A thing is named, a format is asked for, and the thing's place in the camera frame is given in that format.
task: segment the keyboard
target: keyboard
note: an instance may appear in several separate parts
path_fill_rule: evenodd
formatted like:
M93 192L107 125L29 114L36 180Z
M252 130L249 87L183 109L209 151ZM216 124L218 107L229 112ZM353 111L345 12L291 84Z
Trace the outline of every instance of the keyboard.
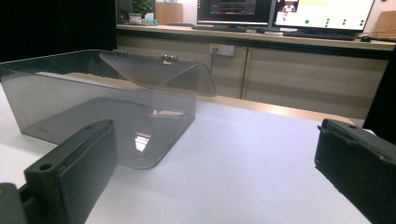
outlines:
M314 39L330 39L330 40L355 40L354 35L339 35L339 34L312 34L303 32L283 32L283 36L300 37L300 38L314 38Z
M245 33L247 28L233 28L227 26L194 26L191 27L192 30L205 30L205 31L222 31L222 32L236 32L236 33Z

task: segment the white wall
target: white wall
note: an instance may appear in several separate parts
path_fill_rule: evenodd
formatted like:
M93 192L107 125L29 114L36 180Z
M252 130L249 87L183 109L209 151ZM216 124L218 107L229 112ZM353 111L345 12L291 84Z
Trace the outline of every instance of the white wall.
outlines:
M178 0L183 4L183 22L196 24L197 20L197 0ZM394 0L375 0L370 18L367 21L364 33L371 33L374 30L376 20L382 11L396 10L396 1Z

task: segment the white tabletop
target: white tabletop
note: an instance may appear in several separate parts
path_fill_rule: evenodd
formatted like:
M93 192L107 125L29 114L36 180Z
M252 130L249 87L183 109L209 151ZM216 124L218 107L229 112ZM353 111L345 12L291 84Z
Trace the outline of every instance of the white tabletop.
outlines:
M87 223L369 223L315 169L319 124L198 101L157 166L116 168ZM0 87L0 182L54 147L20 133Z

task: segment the electrical outlet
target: electrical outlet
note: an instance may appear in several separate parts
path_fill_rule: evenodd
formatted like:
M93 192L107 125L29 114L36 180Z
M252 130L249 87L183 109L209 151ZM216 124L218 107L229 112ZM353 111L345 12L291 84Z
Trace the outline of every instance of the electrical outlet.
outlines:
M210 44L209 53L233 57L233 45Z

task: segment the green plant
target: green plant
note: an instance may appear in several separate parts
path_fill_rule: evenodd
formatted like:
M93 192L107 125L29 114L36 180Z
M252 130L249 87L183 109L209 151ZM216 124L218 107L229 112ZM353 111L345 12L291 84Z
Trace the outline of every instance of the green plant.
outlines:
M132 11L142 15L142 18L149 12L152 12L150 0L132 0Z

